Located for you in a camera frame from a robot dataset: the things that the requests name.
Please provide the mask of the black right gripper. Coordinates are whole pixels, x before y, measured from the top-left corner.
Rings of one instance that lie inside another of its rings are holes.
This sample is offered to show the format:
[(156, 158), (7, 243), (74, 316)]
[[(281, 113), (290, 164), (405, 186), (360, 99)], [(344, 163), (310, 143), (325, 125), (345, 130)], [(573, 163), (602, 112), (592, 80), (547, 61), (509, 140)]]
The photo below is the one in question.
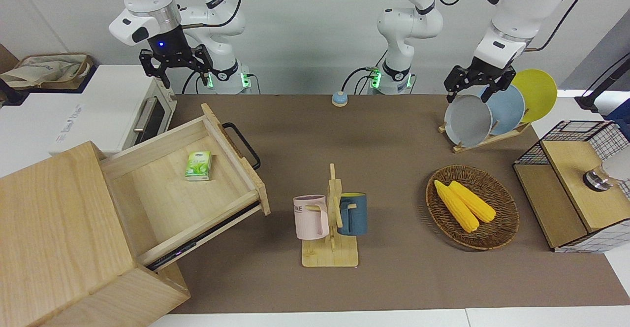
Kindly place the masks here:
[[(209, 86), (212, 83), (210, 73), (213, 70), (213, 60), (207, 47), (196, 46), (191, 49), (181, 27), (150, 37), (148, 43), (151, 50), (140, 50), (140, 64), (147, 76), (156, 78), (165, 88), (170, 89), (171, 86), (166, 75), (168, 67), (194, 69), (201, 76), (203, 85)], [(153, 65), (153, 59), (159, 62), (158, 66)]]

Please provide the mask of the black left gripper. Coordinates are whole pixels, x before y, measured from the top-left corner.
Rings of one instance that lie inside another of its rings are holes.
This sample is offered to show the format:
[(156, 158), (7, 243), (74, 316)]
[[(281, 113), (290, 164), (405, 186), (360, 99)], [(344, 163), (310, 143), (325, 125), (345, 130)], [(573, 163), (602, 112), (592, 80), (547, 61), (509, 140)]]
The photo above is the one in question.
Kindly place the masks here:
[(447, 102), (452, 103), (460, 91), (470, 87), (470, 83), (488, 83), (483, 91), (483, 101), (488, 102), (497, 92), (505, 91), (515, 78), (515, 70), (510, 63), (506, 67), (496, 67), (473, 57), (468, 67), (454, 66), (444, 80)]

